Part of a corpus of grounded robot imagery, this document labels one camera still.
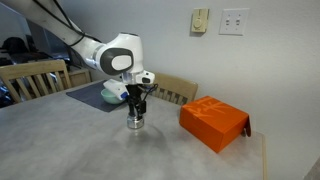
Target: wall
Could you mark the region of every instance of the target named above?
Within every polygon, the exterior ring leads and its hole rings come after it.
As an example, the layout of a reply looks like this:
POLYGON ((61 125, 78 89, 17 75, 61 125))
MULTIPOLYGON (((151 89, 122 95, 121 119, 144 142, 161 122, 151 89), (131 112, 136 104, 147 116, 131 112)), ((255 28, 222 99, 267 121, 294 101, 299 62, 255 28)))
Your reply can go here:
MULTIPOLYGON (((31 34, 25 18, 11 11, 3 5, 0 5, 0 47, 9 37, 20 37, 26 42, 26 34, 31 34)), ((7 54, 0 53, 0 57, 7 57, 7 54)))
POLYGON ((269 179, 303 179, 318 159, 317 0, 69 0, 63 5, 76 24, 104 42, 118 32, 139 34, 147 70, 196 81, 197 97, 211 95, 248 112, 253 128, 266 136, 269 179), (210 8, 203 35, 189 30, 197 7, 210 8), (218 35, 222 10, 241 7, 251 8, 245 35, 218 35))

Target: cloth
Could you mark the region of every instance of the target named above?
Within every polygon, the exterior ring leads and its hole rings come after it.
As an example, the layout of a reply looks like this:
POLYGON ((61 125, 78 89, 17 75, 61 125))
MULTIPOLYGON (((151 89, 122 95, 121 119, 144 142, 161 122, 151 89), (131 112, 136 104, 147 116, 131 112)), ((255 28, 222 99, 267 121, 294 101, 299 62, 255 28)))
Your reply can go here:
POLYGON ((120 104, 109 104, 105 102, 101 96, 101 91, 104 89, 104 82, 105 81, 101 81, 78 90, 67 92, 66 94, 101 111, 111 112, 125 103, 125 101, 120 104))

